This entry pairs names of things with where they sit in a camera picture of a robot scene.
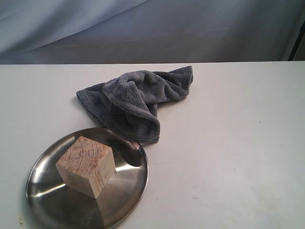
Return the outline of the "grey fleece cloth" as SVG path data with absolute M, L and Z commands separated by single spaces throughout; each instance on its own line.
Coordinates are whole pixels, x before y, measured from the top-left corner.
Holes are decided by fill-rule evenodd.
M 158 104 L 180 101 L 190 91 L 193 68 L 170 72 L 140 70 L 77 91 L 84 108 L 121 138 L 141 144 L 160 138 Z

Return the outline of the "light wooden cube block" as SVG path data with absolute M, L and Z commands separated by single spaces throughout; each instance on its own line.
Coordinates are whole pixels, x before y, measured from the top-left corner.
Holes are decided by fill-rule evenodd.
M 80 136 L 56 162 L 56 168 L 67 186 L 97 199 L 115 173 L 113 151 Z

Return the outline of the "round stainless steel plate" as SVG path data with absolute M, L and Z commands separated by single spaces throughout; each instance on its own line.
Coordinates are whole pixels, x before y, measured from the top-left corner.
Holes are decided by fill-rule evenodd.
M 97 199 L 66 186 L 55 163 L 80 136 L 112 148 L 116 171 Z M 126 219 L 141 201 L 149 166 L 138 143 L 106 128 L 88 128 L 53 143 L 34 164 L 25 198 L 33 218 L 48 229 L 111 229 Z

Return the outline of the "blue-grey backdrop cloth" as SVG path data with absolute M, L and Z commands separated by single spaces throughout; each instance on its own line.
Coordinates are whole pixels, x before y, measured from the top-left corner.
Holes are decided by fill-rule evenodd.
M 2 64 L 286 60 L 302 0 L 3 0 Z

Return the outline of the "black backdrop stand pole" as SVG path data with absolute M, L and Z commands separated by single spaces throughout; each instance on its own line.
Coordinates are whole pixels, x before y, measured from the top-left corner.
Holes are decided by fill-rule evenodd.
M 295 55 L 296 55 L 297 50 L 298 50 L 298 48 L 300 46 L 300 43 L 301 43 L 302 38 L 304 36 L 304 33 L 305 33 L 305 23 L 302 24 L 302 26 L 301 26 L 301 28 L 299 30 L 299 34 L 298 34 L 298 36 L 297 36 L 297 38 L 295 40 L 295 43 L 294 43 L 293 48 L 291 50 L 291 53 L 290 53 L 290 55 L 288 57 L 288 61 L 292 61 L 295 58 Z

